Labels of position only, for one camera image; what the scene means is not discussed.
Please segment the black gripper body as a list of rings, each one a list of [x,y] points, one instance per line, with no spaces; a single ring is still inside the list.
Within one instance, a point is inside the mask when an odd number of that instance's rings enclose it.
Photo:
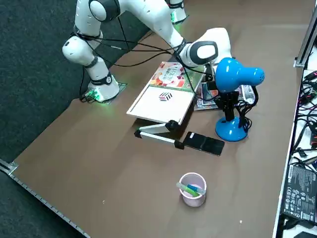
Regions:
[[[233,91],[229,93],[221,93],[219,92],[217,96],[214,98],[214,102],[217,106],[224,106],[227,104],[235,105],[237,104],[239,99],[239,92]]]

